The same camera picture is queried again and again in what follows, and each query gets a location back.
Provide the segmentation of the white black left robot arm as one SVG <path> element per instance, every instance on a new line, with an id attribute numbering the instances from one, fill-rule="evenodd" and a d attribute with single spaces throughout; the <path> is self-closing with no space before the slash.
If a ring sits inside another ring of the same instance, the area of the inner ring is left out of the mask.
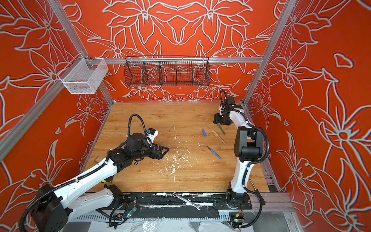
<path id="1" fill-rule="evenodd" d="M 125 142 L 108 150 L 98 164 L 78 176 L 52 187 L 42 186 L 35 199 L 25 209 L 19 221 L 19 230 L 25 232 L 26 219 L 31 216 L 40 232 L 58 232 L 73 219 L 91 211 L 97 211 L 109 220 L 109 226 L 117 228 L 133 214 L 128 211 L 128 202 L 116 185 L 86 194 L 98 183 L 112 181 L 114 175 L 144 158 L 162 159 L 169 148 L 154 143 L 158 131 L 144 129 L 143 133 L 128 133 Z"/>

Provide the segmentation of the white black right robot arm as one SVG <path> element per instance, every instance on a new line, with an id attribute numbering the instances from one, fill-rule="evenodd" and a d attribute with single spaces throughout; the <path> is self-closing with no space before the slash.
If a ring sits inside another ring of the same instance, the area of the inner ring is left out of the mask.
<path id="1" fill-rule="evenodd" d="M 214 124 L 232 125 L 237 128 L 234 154 L 237 165 L 232 181 L 227 189 L 227 202 L 238 202 L 244 207 L 248 194 L 255 195 L 260 205 L 265 205 L 260 192 L 249 190 L 247 183 L 253 167 L 265 161 L 270 151 L 270 141 L 265 131 L 255 126 L 245 115 L 243 107 L 238 105 L 233 97 L 227 96 L 225 90 L 220 90 L 219 113 L 214 115 Z"/>

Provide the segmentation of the blue pen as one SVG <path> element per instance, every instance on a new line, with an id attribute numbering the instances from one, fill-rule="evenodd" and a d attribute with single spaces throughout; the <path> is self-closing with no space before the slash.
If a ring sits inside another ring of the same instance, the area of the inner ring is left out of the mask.
<path id="1" fill-rule="evenodd" d="M 206 146 L 207 147 L 207 149 L 211 152 L 211 153 L 213 153 L 216 157 L 218 157 L 218 159 L 222 159 L 214 150 L 212 150 L 210 147 L 208 147 L 208 146 Z"/>

